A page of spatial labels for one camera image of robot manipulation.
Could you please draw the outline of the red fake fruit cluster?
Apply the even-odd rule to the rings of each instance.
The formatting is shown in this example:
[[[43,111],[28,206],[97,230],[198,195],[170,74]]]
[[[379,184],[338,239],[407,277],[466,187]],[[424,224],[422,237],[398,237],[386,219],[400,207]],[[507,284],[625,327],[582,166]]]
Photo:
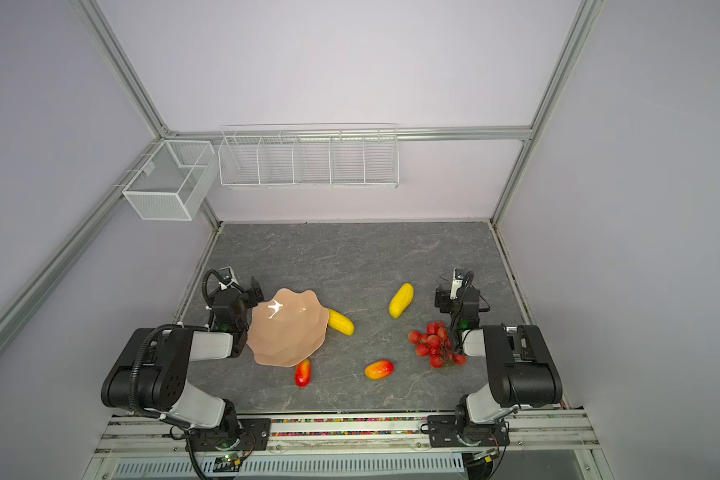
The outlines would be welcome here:
[[[432,368],[465,365],[467,357],[457,354],[450,341],[449,331],[443,322],[428,323],[423,331],[411,330],[408,341],[415,347],[419,357],[426,357]]]

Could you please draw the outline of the peach wavy fruit bowl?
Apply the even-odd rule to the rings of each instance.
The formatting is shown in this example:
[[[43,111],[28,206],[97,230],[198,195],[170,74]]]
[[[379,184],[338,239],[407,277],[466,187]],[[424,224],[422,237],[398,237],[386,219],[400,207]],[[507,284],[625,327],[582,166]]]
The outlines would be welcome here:
[[[252,310],[247,346],[259,365],[294,367],[323,345],[328,320],[314,291],[282,288]]]

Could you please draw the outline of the smooth yellow fake fruit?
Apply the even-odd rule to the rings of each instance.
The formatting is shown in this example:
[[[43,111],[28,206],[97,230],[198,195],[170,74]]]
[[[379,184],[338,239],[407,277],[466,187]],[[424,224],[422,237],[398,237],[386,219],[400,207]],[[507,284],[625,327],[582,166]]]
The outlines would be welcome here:
[[[393,319],[398,319],[410,306],[414,299],[414,287],[411,283],[403,284],[392,297],[388,313]]]

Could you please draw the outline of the red yellow fake mango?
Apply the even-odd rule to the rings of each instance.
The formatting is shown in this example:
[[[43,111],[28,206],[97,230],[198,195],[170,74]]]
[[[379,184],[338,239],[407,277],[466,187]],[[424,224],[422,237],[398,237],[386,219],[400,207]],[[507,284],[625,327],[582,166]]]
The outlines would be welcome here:
[[[309,358],[301,361],[297,366],[294,374],[295,385],[299,388],[308,386],[312,379],[312,363]]]

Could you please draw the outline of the red orange fake mango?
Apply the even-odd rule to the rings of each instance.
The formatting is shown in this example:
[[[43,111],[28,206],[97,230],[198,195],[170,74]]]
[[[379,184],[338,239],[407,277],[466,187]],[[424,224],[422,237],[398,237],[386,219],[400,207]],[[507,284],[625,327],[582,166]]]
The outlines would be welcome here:
[[[378,381],[390,376],[394,369],[394,364],[384,359],[368,365],[364,370],[364,374],[369,380]]]

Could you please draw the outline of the textured yellow fake fruit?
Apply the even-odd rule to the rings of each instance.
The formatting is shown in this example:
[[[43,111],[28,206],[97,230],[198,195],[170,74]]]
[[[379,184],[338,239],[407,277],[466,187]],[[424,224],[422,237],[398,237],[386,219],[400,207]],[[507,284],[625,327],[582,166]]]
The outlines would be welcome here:
[[[345,336],[352,336],[355,332],[354,323],[345,315],[329,309],[328,326]]]

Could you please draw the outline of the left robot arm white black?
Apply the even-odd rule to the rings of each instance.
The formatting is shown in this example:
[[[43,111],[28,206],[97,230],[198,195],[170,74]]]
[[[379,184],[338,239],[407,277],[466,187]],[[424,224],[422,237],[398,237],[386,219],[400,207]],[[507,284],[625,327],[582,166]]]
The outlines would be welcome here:
[[[203,299],[209,318],[204,325],[165,324],[134,331],[101,388],[109,408],[127,410],[181,431],[186,450],[237,452],[245,458],[263,451],[270,424],[242,420],[232,401],[213,396],[187,379],[193,362],[239,357],[247,343],[249,311],[262,303],[260,283],[239,285],[234,277],[210,270],[219,285]]]

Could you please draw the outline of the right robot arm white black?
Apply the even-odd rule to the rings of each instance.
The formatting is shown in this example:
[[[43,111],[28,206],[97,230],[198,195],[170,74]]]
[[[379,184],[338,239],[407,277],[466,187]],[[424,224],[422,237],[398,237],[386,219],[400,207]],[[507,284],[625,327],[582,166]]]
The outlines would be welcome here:
[[[452,414],[431,415],[426,432],[434,448],[495,447],[510,443],[509,417],[561,402],[562,381],[540,329],[534,325],[481,325],[480,292],[439,287],[434,305],[451,317],[456,354],[484,361],[487,383],[464,395]]]

